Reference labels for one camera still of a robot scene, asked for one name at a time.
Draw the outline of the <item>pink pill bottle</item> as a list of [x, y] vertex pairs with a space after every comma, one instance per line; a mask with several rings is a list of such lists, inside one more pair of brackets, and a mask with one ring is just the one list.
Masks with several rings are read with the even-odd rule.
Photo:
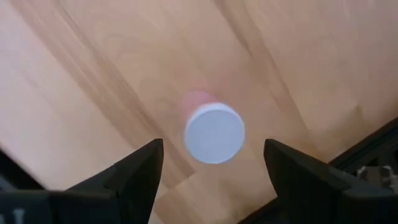
[[221, 164], [243, 148], [245, 123], [224, 101], [206, 91], [189, 91], [182, 98], [182, 113], [183, 143], [194, 159]]

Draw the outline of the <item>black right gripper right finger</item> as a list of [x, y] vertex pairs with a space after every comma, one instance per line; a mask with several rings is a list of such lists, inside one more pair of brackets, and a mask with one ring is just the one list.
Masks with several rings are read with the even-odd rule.
[[398, 194], [275, 139], [264, 160], [291, 224], [398, 224]]

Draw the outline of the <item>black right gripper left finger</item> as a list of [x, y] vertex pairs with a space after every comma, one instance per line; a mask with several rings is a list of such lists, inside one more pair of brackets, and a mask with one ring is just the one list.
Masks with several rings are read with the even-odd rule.
[[112, 193], [118, 202], [121, 224], [148, 224], [159, 188], [163, 161], [163, 139], [153, 139], [71, 189]]

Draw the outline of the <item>black aluminium table frame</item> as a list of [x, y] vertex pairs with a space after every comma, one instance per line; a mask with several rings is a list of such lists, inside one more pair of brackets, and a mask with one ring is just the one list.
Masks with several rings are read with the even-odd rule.
[[[398, 118], [393, 119], [328, 165], [398, 194]], [[238, 224], [291, 224], [276, 197]]]

